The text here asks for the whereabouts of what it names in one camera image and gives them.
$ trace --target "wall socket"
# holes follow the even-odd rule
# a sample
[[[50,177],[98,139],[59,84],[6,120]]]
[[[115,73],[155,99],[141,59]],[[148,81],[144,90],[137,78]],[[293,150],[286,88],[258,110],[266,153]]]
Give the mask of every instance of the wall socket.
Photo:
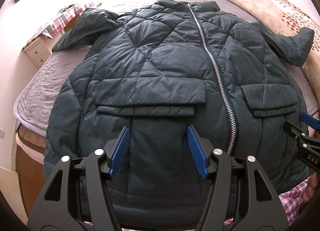
[[[4,137],[4,131],[0,128],[0,137],[3,139]]]

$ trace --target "quilted mattress cover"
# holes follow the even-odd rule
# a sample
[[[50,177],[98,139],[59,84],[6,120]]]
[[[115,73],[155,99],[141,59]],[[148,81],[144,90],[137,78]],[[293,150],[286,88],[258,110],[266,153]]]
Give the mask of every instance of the quilted mattress cover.
[[[108,0],[99,8],[118,14],[154,3],[156,0]],[[187,2],[215,1],[222,11],[236,14],[240,18],[254,22],[256,19],[243,9],[227,0],[176,0]],[[43,137],[46,135],[48,120],[53,103],[70,73],[85,58],[90,46],[54,52],[40,68],[31,82],[21,92],[14,104],[14,115],[26,128]],[[308,80],[300,68],[284,64],[300,86],[308,113],[319,116],[319,106]]]

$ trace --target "blue gripper pad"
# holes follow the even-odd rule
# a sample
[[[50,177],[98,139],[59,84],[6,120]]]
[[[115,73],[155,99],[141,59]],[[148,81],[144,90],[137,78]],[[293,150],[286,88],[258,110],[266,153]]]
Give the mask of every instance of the blue gripper pad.
[[[109,172],[109,176],[111,179],[113,179],[120,172],[120,168],[121,168],[125,153],[127,152],[127,149],[129,147],[129,143],[130,143],[130,130],[129,128],[126,128],[116,147],[116,150],[113,156],[111,157],[110,172]]]
[[[320,123],[316,118],[313,118],[311,115],[308,115],[305,112],[302,112],[300,115],[301,121],[310,126],[312,129],[320,129]]]
[[[206,158],[191,126],[187,128],[187,141],[193,156],[193,160],[195,161],[197,170],[199,174],[201,174],[202,177],[206,179],[209,175],[207,170]]]

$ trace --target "red and white checkered cloth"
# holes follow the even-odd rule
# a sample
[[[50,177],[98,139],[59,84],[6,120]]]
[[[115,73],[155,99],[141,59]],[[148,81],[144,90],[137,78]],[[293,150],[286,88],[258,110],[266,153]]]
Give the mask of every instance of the red and white checkered cloth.
[[[293,189],[279,195],[279,199],[282,203],[285,213],[287,214],[289,225],[291,225],[298,217],[299,209],[303,204],[302,194],[307,186],[308,179],[309,178],[305,179],[299,185],[295,186]],[[93,226],[93,224],[90,222],[86,222],[86,221],[84,222],[86,224]],[[228,219],[224,222],[224,224],[228,225],[228,224],[231,224],[232,222],[233,222],[233,219]],[[124,228],[122,230],[136,231],[133,229],[124,229]]]
[[[57,16],[52,18],[45,25],[41,26],[38,31],[28,40],[27,44],[22,48],[25,50],[35,39],[39,36],[44,36],[48,39],[52,39],[55,35],[58,34],[66,25],[78,14],[82,13],[86,8],[93,6],[94,3],[77,3],[74,6],[70,7],[66,11],[59,13]]]

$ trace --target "silver metal zipper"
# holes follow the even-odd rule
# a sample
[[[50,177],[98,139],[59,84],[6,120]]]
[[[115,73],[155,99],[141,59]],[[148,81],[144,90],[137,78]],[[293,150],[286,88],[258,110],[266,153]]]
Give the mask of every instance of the silver metal zipper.
[[[236,141],[236,133],[237,133],[236,119],[235,119],[235,116],[234,116],[233,111],[231,109],[231,105],[230,105],[230,103],[229,103],[229,101],[227,99],[227,95],[226,95],[226,92],[225,92],[225,89],[224,89],[224,86],[223,86],[222,77],[221,77],[221,74],[220,74],[220,71],[219,71],[219,68],[218,68],[217,61],[214,59],[212,53],[207,48],[207,43],[205,42],[204,33],[203,33],[202,28],[201,28],[201,26],[200,26],[200,24],[199,24],[199,22],[198,22],[198,20],[196,18],[195,13],[192,10],[192,7],[189,4],[188,4],[188,7],[190,9],[190,12],[193,15],[194,20],[196,21],[196,24],[197,24],[198,28],[199,28],[199,32],[200,32],[200,35],[201,35],[201,40],[202,40],[203,47],[204,47],[205,51],[207,52],[207,54],[209,55],[209,57],[211,59],[214,71],[215,71],[215,73],[217,75],[220,93],[221,93],[224,105],[226,106],[227,111],[228,111],[228,116],[229,116],[230,123],[231,123],[231,138],[230,138],[230,142],[229,142],[227,153],[230,154],[231,151],[232,151],[233,145],[234,145],[234,143]]]

